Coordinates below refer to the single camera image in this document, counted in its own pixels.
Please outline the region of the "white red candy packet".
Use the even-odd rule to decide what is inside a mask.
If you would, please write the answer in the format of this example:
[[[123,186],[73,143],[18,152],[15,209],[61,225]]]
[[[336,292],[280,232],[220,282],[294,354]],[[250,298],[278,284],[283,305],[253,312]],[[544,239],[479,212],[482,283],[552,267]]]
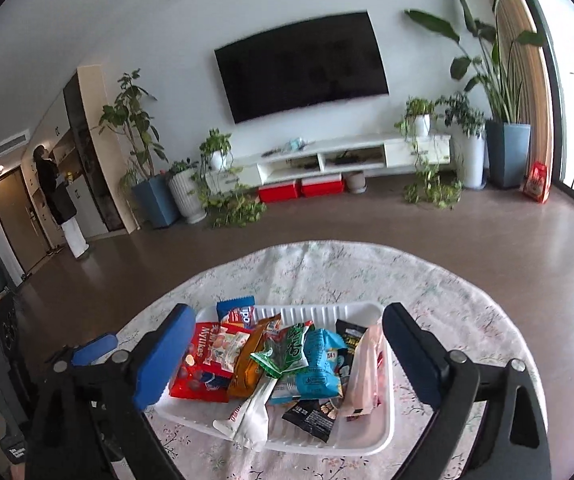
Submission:
[[[203,364],[214,374],[232,375],[238,356],[251,336],[250,330],[229,324],[217,326],[210,336]]]

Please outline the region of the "dark blue square planter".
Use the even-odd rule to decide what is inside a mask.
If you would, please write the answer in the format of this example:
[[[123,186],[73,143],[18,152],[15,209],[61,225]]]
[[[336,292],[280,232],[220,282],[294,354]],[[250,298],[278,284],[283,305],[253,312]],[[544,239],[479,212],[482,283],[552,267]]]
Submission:
[[[497,188],[518,188],[528,164],[531,126],[486,121],[490,181]]]

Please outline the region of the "trailing pothos plant right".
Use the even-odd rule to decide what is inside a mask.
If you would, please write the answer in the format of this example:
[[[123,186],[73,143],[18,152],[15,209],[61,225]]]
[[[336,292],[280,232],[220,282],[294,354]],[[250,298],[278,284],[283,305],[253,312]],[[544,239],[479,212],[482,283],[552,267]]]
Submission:
[[[461,199],[462,184],[458,179],[444,183],[440,162],[430,158],[430,152],[421,146],[429,139],[436,103],[432,100],[409,96],[402,118],[394,124],[413,156],[414,181],[404,187],[403,200],[408,204],[429,204],[437,209],[452,209]]]

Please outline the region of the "red storage box right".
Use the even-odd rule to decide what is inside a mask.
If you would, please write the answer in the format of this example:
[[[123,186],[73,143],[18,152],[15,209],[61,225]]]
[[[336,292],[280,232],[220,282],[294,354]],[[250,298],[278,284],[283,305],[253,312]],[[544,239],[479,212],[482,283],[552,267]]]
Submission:
[[[341,194],[345,192],[345,181],[341,174],[306,178],[301,180],[300,192],[306,198]]]

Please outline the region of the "pink lollipop candy bag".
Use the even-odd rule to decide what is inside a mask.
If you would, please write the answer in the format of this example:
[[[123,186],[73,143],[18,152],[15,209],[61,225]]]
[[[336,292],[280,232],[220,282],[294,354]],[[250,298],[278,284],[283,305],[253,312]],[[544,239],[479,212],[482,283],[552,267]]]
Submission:
[[[383,327],[377,322],[368,327],[354,351],[349,382],[338,410],[341,418],[369,415],[380,404],[384,359]]]

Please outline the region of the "white ribbed plant pot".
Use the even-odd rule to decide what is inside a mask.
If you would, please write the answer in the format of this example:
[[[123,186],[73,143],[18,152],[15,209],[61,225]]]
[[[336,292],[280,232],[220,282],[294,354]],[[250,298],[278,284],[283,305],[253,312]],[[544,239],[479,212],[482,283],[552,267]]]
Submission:
[[[171,171],[168,186],[177,209],[188,224],[195,224],[207,216],[199,198],[198,185],[194,179],[195,169]]]

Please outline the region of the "black snack packet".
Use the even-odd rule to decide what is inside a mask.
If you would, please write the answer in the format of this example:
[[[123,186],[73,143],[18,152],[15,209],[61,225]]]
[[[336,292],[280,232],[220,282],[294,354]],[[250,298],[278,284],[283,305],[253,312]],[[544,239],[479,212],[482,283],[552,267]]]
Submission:
[[[366,328],[342,320],[336,321],[336,334],[345,341],[347,349],[338,351],[336,372],[341,379],[342,396],[322,400],[300,400],[285,411],[283,419],[312,437],[327,442],[343,402],[349,382],[354,351]]]

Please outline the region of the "teal blue snack bag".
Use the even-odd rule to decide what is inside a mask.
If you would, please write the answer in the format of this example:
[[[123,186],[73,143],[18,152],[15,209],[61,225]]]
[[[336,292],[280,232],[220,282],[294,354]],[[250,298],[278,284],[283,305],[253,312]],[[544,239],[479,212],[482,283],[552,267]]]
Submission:
[[[322,400],[342,396],[341,379],[336,372],[338,351],[347,349],[340,335],[317,328],[305,337],[304,355],[308,366],[281,378],[269,403],[286,404],[300,400]]]

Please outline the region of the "white tall plant pot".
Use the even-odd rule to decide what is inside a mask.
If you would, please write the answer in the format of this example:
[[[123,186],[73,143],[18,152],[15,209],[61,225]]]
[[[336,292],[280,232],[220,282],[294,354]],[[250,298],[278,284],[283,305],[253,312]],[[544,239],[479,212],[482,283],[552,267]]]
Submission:
[[[466,136],[462,132],[452,134],[452,162],[456,177],[464,188],[480,190],[485,186],[485,146],[482,136]]]

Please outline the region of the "orange snack packet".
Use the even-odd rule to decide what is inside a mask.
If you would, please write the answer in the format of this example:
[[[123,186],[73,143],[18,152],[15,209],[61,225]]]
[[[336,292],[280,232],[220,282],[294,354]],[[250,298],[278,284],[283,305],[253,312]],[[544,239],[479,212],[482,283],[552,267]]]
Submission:
[[[234,373],[227,388],[229,399],[247,399],[255,391],[262,375],[262,368],[251,358],[251,355],[264,348],[267,336],[274,336],[280,330],[281,316],[279,314],[263,318],[255,326],[236,360]]]

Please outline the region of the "red Mylikes chocolate bag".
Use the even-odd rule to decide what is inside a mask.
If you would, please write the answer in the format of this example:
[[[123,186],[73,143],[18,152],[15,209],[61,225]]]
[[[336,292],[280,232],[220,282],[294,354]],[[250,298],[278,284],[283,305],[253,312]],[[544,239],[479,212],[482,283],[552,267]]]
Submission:
[[[219,325],[221,323],[217,322],[196,324],[194,336],[169,388],[172,398],[214,403],[226,403],[229,400],[227,388],[233,374],[214,374],[203,364],[210,336]]]

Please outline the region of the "green snack packet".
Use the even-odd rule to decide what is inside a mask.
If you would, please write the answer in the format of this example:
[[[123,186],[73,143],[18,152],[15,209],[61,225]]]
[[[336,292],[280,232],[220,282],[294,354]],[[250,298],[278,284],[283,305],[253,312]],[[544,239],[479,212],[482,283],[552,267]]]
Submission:
[[[313,323],[300,322],[265,338],[263,348],[250,353],[250,359],[272,378],[300,372],[309,366],[304,344]]]

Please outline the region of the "blue Tipo cake packet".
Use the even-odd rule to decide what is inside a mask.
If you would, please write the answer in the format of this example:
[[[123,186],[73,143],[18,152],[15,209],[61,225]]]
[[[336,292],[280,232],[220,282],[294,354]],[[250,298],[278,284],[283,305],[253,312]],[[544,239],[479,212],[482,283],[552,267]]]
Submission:
[[[244,296],[219,301],[217,317],[221,324],[252,330],[255,327],[255,297]]]

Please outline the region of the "white long snack bag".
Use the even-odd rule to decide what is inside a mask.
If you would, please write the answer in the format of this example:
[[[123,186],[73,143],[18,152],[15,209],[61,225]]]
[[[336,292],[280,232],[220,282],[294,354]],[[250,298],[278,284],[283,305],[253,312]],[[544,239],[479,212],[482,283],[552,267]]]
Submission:
[[[263,375],[257,388],[226,419],[214,420],[212,426],[225,438],[248,450],[260,452],[269,437],[270,417],[266,403],[278,382],[277,378]]]

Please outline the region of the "red storage box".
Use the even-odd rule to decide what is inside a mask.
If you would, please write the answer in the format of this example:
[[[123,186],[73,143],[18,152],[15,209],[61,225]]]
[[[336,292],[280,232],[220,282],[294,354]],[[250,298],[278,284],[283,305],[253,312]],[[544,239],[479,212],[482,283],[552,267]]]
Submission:
[[[300,192],[306,198],[341,194],[345,192],[345,181],[341,174],[306,178],[301,180]]]
[[[258,196],[265,204],[296,200],[300,197],[300,184],[298,180],[291,180],[263,185],[258,188]]]

